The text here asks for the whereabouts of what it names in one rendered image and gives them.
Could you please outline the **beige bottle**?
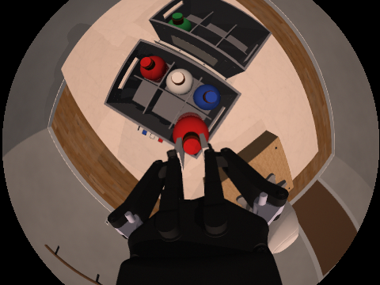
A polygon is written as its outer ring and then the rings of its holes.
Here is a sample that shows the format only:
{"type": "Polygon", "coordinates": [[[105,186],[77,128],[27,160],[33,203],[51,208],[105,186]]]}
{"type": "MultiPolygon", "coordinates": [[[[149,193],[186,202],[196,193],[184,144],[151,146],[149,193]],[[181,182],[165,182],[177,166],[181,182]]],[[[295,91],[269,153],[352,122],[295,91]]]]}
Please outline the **beige bottle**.
{"type": "Polygon", "coordinates": [[[184,95],[191,91],[193,76],[185,69],[175,69],[169,73],[166,79],[168,89],[175,94],[184,95]]]}

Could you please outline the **green bottle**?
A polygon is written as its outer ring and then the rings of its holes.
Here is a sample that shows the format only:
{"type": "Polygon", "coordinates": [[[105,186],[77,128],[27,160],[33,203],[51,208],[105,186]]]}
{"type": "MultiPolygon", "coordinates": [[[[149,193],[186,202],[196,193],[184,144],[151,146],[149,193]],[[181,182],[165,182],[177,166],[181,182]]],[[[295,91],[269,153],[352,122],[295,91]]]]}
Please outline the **green bottle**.
{"type": "Polygon", "coordinates": [[[168,24],[177,26],[178,28],[181,28],[188,32],[192,30],[191,22],[188,19],[184,18],[182,13],[174,13],[172,15],[172,20],[170,20],[168,24]]]}

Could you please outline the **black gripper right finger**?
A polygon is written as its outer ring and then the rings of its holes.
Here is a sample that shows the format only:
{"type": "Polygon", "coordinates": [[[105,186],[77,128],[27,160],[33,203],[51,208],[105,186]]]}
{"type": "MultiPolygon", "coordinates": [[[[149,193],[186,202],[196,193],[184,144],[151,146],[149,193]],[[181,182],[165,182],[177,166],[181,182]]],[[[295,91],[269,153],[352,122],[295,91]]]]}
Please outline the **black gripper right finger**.
{"type": "Polygon", "coordinates": [[[266,180],[251,165],[230,148],[215,152],[204,136],[199,134],[205,167],[203,220],[206,231],[220,234],[227,228],[227,211],[219,168],[230,178],[253,213],[268,225],[277,220],[285,206],[288,190],[266,180]],[[226,160],[225,160],[226,159],[226,160]]]}

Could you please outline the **white paper pick list strip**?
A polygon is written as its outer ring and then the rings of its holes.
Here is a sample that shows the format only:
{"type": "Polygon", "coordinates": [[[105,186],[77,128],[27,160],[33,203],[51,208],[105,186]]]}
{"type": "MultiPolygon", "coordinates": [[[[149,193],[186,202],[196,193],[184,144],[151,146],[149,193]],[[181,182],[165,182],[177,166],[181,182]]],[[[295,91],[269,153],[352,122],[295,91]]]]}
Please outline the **white paper pick list strip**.
{"type": "Polygon", "coordinates": [[[137,125],[137,128],[136,128],[136,131],[149,137],[149,138],[152,138],[160,143],[163,143],[165,144],[166,146],[169,146],[171,148],[174,148],[174,146],[170,145],[169,143],[165,142],[164,140],[161,140],[160,138],[156,137],[155,135],[151,134],[150,132],[148,132],[147,130],[144,130],[143,128],[141,128],[139,125],[137,125]]]}

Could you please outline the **dark red bottle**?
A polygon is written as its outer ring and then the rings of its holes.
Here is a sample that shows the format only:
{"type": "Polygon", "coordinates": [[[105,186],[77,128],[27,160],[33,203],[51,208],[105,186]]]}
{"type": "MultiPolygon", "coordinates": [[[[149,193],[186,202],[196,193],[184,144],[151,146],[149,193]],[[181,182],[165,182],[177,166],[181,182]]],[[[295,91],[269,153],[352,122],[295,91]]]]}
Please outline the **dark red bottle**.
{"type": "Polygon", "coordinates": [[[165,60],[156,55],[143,58],[140,64],[140,72],[142,76],[157,83],[161,82],[169,69],[165,60]]]}
{"type": "Polygon", "coordinates": [[[209,130],[203,119],[194,112],[187,112],[180,116],[173,129],[173,141],[182,137],[182,146],[187,154],[196,154],[201,148],[200,135],[204,133],[208,142],[209,130]]]}

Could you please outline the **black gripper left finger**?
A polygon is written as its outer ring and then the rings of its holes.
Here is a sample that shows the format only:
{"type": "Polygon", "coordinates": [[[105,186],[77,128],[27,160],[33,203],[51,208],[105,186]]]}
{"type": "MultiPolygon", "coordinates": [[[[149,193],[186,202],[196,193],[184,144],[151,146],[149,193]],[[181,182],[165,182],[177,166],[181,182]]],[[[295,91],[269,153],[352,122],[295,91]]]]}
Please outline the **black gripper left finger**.
{"type": "Polygon", "coordinates": [[[179,200],[184,200],[182,142],[181,137],[177,138],[175,150],[166,152],[168,161],[154,161],[125,201],[108,216],[108,221],[125,239],[149,219],[160,194],[157,230],[164,238],[174,238],[180,233],[179,200]]]}

